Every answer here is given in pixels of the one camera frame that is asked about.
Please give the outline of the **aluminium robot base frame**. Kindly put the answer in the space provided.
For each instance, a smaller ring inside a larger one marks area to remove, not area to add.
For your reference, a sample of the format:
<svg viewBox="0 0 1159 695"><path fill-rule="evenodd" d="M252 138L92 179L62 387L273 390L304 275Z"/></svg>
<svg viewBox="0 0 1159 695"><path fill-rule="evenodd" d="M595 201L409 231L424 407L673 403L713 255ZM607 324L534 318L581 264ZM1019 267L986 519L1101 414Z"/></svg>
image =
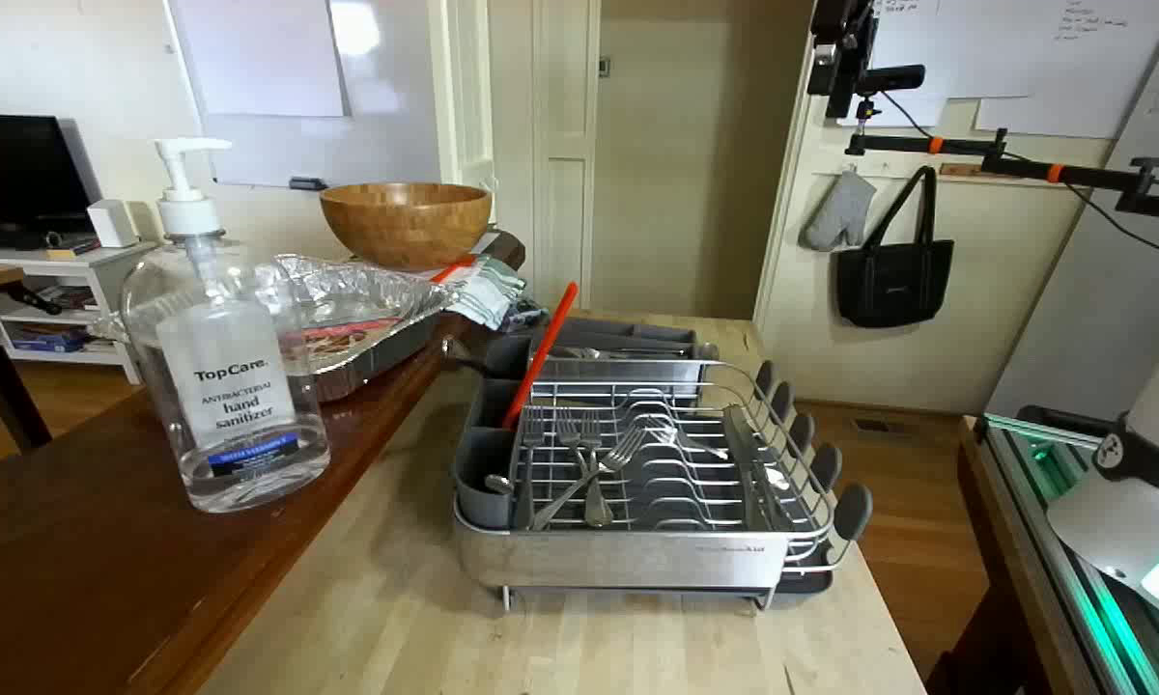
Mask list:
<svg viewBox="0 0 1159 695"><path fill-rule="evenodd" d="M1159 695L1159 488L1112 479L1090 433L986 414L978 442L1096 685Z"/></svg>

